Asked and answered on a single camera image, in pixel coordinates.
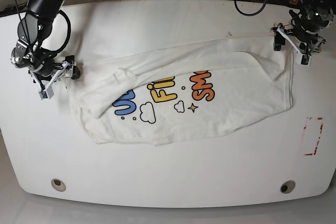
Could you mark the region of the white printed T-shirt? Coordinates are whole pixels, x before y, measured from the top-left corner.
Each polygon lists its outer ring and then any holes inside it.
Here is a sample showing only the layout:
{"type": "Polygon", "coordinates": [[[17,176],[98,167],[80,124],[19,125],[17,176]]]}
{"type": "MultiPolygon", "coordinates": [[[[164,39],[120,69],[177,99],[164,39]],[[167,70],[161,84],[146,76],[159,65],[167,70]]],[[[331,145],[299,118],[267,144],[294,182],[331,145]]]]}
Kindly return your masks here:
{"type": "Polygon", "coordinates": [[[86,62],[66,81],[97,144],[220,137],[292,107],[293,51],[266,37],[224,38],[86,62]]]}

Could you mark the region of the black tripod stand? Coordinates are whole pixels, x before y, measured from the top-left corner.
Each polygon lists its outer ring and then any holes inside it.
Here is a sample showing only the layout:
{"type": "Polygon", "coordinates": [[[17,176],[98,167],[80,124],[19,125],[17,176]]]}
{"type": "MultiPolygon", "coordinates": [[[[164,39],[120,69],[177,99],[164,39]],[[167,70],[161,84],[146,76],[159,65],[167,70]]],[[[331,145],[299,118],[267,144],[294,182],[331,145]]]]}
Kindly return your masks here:
{"type": "MultiPolygon", "coordinates": [[[[18,4],[18,10],[20,13],[26,11],[27,2],[18,4]]],[[[6,17],[17,14],[17,8],[15,5],[9,5],[0,11],[0,17],[6,17]]]]}

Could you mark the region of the red tape rectangle marking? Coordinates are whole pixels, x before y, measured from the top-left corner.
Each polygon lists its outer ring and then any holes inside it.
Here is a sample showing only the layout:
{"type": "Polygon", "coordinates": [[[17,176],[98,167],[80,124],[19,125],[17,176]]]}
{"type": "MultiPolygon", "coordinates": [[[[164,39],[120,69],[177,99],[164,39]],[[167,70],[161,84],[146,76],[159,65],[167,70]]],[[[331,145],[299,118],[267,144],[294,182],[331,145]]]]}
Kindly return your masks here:
{"type": "Polygon", "coordinates": [[[321,139],[323,124],[324,124],[323,117],[317,117],[317,118],[308,117],[306,119],[302,133],[301,152],[303,156],[316,155],[321,139]]]}

